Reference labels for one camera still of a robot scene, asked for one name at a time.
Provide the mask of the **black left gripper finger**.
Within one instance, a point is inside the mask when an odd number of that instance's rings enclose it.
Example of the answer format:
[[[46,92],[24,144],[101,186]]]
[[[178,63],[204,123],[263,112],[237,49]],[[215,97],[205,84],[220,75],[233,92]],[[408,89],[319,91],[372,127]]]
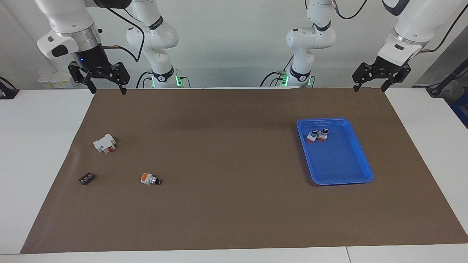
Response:
[[[385,92],[391,85],[403,82],[410,72],[411,67],[408,64],[392,66],[389,70],[383,69],[382,74],[386,80],[380,87],[381,91]]]
[[[358,92],[364,83],[375,79],[374,75],[376,73],[379,73],[379,67],[377,65],[362,63],[352,74],[354,82],[353,90]]]

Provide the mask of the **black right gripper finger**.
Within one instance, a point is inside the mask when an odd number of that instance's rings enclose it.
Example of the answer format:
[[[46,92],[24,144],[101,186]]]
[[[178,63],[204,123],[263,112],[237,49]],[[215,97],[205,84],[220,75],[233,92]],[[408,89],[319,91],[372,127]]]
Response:
[[[69,73],[73,79],[73,81],[77,84],[85,85],[92,94],[97,92],[97,88],[92,81],[92,72],[88,71],[84,76],[80,66],[77,64],[76,61],[71,61],[68,65]]]
[[[127,85],[131,79],[122,62],[104,66],[105,79],[118,85],[122,95],[127,93]]]

